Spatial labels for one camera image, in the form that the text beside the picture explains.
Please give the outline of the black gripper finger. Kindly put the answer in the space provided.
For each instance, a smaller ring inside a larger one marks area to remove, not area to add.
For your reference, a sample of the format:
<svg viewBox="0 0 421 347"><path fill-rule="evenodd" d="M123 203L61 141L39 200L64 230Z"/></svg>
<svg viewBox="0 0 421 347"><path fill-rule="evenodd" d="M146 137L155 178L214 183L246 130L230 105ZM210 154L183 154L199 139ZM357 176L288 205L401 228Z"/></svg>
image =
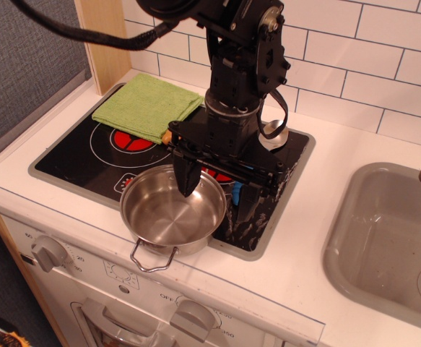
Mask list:
<svg viewBox="0 0 421 347"><path fill-rule="evenodd" d="M255 214L256 208L265 198L267 190L264 187L253 187L242 184L238 191L237 222L246 222Z"/></svg>
<svg viewBox="0 0 421 347"><path fill-rule="evenodd" d="M200 181L201 164L185 157L181 152L174 151L173 171L179 192L188 197Z"/></svg>

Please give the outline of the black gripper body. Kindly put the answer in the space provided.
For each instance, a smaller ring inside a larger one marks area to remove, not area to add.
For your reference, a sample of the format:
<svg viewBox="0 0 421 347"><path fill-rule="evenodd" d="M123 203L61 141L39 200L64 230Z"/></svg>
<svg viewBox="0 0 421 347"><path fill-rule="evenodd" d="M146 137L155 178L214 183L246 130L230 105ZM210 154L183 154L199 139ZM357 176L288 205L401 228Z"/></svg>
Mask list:
<svg viewBox="0 0 421 347"><path fill-rule="evenodd" d="M283 164L259 142L262 133L276 137L287 120L276 130L265 132L261 123L263 100L239 108L229 108L207 96L205 109L189 121L172 121L169 148L181 152L213 171L253 187L277 189L285 171Z"/></svg>

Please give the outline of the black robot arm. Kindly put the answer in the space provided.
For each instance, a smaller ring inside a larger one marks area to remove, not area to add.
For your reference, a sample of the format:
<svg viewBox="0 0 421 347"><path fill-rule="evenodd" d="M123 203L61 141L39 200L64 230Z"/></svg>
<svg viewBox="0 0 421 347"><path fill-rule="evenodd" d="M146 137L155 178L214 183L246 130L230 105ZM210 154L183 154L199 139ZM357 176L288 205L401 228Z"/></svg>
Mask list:
<svg viewBox="0 0 421 347"><path fill-rule="evenodd" d="M285 164L262 140L286 128L263 125L267 96L284 103L278 87L286 83L281 1L141 1L148 14L174 25L191 18L207 32L211 81L202 120L172 121L170 149L178 189L189 196L202 167L240 183L238 221L251 218L259 201L275 195Z"/></svg>

